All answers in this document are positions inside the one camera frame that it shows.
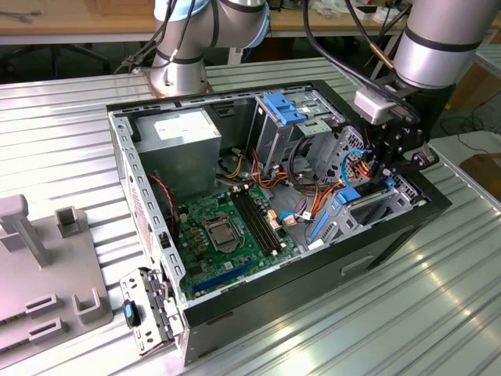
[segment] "sticker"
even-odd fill
[[[308,246],[308,249],[311,251],[312,249],[318,248],[321,245],[324,245],[323,240],[322,239],[318,239],[318,240],[315,240],[313,243],[311,243]]]
[[[214,127],[207,121],[201,111],[184,112],[175,117],[155,123],[160,139],[189,137],[190,139],[205,139],[214,136]]]

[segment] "yellow wire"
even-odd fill
[[[242,168],[242,160],[243,160],[243,155],[240,155],[240,158],[238,159],[238,165],[236,166],[235,171],[227,175],[226,176],[227,178],[233,179],[239,174],[240,169]]]

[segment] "aluminum table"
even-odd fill
[[[351,101],[356,89],[322,59],[207,74],[215,90],[324,79]],[[142,75],[0,86],[0,196],[23,193],[31,219],[83,208],[114,310],[110,324],[5,374],[499,374],[499,204],[444,157],[424,174],[453,206],[390,262],[186,369],[174,346],[141,359],[118,281],[146,259],[118,182],[104,106],[149,98]]]

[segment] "expansion slot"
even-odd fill
[[[205,282],[202,282],[201,284],[196,284],[195,286],[192,287],[192,290],[193,290],[193,292],[206,290],[208,288],[222,284],[223,282],[226,282],[227,280],[231,280],[232,278],[241,276],[242,274],[244,274],[246,272],[246,270],[253,263],[254,263],[254,260],[251,260],[251,261],[245,263],[244,265],[239,266],[238,268],[235,268],[234,270],[230,270],[229,272],[221,274],[220,276],[211,278],[210,280],[206,280]]]
[[[281,250],[280,244],[249,193],[247,191],[232,193],[231,198],[263,253],[266,256],[276,255],[276,252]]]

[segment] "blue latch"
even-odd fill
[[[125,306],[125,317],[132,317],[132,308],[130,304]]]
[[[355,190],[355,188],[346,188],[337,194],[337,199],[342,204],[347,204],[348,202],[358,198],[360,198],[360,194]]]
[[[387,178],[386,180],[384,180],[384,185],[388,189],[390,189],[390,188],[392,188],[395,185],[395,181],[392,178]]]
[[[305,115],[297,112],[293,103],[281,92],[266,94],[265,102],[284,125],[299,123],[307,119]]]

